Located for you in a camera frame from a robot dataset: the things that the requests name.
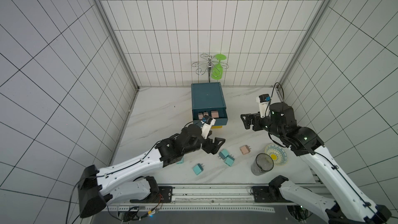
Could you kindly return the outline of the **teal yellow drawer cabinet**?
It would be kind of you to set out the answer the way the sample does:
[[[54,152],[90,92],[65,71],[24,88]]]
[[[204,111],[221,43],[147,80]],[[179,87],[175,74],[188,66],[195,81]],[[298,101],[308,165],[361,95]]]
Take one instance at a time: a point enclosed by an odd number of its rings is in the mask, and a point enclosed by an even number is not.
[[[218,111],[219,118],[215,118],[215,127],[228,123],[227,106],[221,83],[198,83],[191,85],[192,119],[198,121],[198,114]]]

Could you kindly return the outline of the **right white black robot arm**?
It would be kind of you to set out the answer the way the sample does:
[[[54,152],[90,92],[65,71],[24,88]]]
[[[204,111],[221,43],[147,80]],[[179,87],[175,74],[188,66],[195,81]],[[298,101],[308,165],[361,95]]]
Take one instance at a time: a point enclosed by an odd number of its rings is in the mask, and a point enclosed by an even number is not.
[[[322,197],[280,175],[268,184],[274,200],[303,206],[328,224],[385,224],[392,218],[386,206],[376,204],[348,177],[315,131],[297,125],[292,107],[260,102],[259,108],[259,113],[240,116],[245,129],[264,130],[280,139],[280,145],[302,159],[332,195]]]

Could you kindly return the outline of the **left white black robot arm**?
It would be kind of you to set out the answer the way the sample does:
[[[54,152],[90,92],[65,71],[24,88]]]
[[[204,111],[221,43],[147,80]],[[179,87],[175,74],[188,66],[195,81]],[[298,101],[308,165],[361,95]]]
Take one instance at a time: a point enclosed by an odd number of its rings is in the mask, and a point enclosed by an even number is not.
[[[80,218],[91,217],[114,202],[147,199],[157,186],[149,174],[179,162],[188,153],[201,149],[216,155],[226,140],[210,135],[210,128],[191,124],[135,158],[101,169],[86,167],[76,184]]]

